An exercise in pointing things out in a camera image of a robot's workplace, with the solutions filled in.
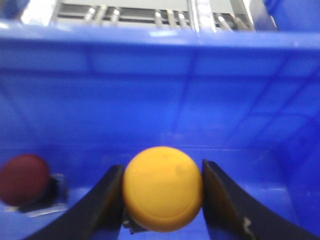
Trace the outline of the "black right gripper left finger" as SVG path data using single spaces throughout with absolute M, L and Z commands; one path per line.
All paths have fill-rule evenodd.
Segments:
M 124 203 L 124 166 L 113 165 L 74 206 L 26 240 L 116 240 Z

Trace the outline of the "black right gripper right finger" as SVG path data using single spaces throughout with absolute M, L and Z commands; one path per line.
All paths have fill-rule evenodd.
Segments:
M 203 216 L 211 240 L 318 240 L 242 189 L 214 161 L 203 159 Z

